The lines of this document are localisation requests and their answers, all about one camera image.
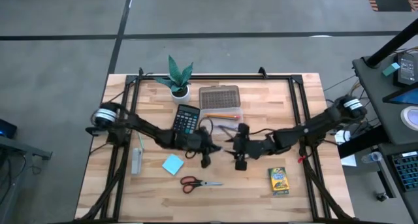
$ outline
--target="keyboard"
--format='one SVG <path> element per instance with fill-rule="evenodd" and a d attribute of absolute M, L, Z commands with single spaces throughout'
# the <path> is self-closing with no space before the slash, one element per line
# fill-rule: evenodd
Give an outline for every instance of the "keyboard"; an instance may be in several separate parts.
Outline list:
<path fill-rule="evenodd" d="M 391 155 L 404 191 L 418 190 L 418 152 Z"/>

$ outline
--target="computer screen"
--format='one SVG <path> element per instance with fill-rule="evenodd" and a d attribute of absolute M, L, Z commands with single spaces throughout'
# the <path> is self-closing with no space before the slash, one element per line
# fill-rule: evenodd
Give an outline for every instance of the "computer screen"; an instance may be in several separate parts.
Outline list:
<path fill-rule="evenodd" d="M 418 105 L 418 85 L 412 84 L 383 98 L 384 103 Z"/>

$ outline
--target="calculator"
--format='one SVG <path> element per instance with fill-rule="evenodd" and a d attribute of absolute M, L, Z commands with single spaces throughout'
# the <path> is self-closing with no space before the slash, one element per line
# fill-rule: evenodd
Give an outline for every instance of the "calculator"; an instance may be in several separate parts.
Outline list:
<path fill-rule="evenodd" d="M 199 122 L 201 110 L 194 106 L 179 104 L 172 128 L 176 132 L 192 134 Z"/>

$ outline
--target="concrete floor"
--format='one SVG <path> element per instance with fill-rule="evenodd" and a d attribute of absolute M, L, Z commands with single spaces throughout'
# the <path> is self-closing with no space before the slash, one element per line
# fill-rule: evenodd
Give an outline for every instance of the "concrete floor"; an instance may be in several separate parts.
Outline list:
<path fill-rule="evenodd" d="M 125 0 L 0 0 L 0 36 L 115 35 Z M 412 12 L 373 12 L 367 0 L 132 0 L 126 34 L 401 30 Z M 353 74 L 351 60 L 392 37 L 125 40 L 116 73 L 167 72 L 167 56 L 195 72 L 319 72 L 324 89 Z M 0 118 L 18 140 L 54 151 L 28 180 L 13 223 L 73 218 L 114 40 L 0 41 Z M 418 39 L 406 46 L 418 45 Z M 335 99 L 351 79 L 325 92 Z M 374 118 L 373 110 L 369 119 Z M 400 199 L 379 203 L 376 174 L 347 176 L 356 216 L 411 223 Z"/>

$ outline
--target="butcher block tabletop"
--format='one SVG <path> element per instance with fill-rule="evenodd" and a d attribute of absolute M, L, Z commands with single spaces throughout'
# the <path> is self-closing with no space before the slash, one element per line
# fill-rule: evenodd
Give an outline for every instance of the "butcher block tabletop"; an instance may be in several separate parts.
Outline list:
<path fill-rule="evenodd" d="M 327 105 L 319 74 L 303 76 L 311 116 Z M 123 91 L 126 74 L 111 74 L 106 83 L 103 102 L 111 100 Z M 295 126 L 289 83 L 286 80 L 191 80 L 190 105 L 199 107 L 199 88 L 220 85 L 239 87 L 244 123 L 255 132 L 264 128 L 281 129 Z M 177 105 L 173 103 L 170 89 L 153 80 L 143 80 L 139 86 L 137 114 L 160 127 L 172 127 Z M 299 111 L 302 110 L 299 90 L 296 88 Z M 264 133 L 251 139 L 264 139 Z M 311 211 L 302 164 L 298 163 L 299 145 L 281 155 L 262 156 L 258 160 L 247 159 L 247 171 L 234 169 L 233 157 L 225 152 L 211 153 L 211 165 L 201 168 L 200 154 L 185 158 L 184 151 L 164 150 L 145 135 L 142 169 L 139 175 L 131 174 L 131 153 L 139 148 L 137 134 L 132 134 L 130 154 L 121 200 L 119 221 L 126 222 L 279 222 L 311 221 Z M 213 135 L 214 143 L 232 149 L 232 143 L 224 142 L 224 135 Z M 93 140 L 91 150 L 105 143 L 106 136 Z M 338 150 L 334 144 L 323 143 L 318 147 L 325 185 L 343 210 L 353 216 L 353 208 L 347 189 Z M 106 184 L 112 146 L 105 146 L 90 155 L 78 200 L 75 218 L 82 217 L 99 198 Z M 173 176 L 162 164 L 175 154 L 184 161 L 183 167 Z M 285 167 L 290 194 L 274 197 L 271 191 L 268 168 Z M 221 182 L 220 186 L 198 187 L 184 194 L 180 179 L 195 176 L 208 182 Z M 109 214 L 113 211 L 116 189 L 110 197 Z M 315 189 L 320 216 L 322 205 Z"/>

